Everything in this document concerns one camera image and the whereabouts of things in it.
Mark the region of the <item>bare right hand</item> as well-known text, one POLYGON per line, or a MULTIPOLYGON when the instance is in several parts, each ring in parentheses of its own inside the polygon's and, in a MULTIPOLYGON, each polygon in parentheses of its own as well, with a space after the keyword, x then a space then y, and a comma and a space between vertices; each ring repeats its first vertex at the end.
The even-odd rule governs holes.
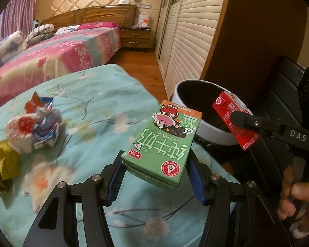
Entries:
POLYGON ((297 229, 302 234, 309 234, 309 183, 295 183, 294 177, 293 167, 287 166, 283 172, 282 191, 277 215, 280 220, 285 220, 295 214, 296 207, 291 201, 291 198, 294 198, 294 201, 299 200, 307 203, 307 209, 301 217, 297 229))

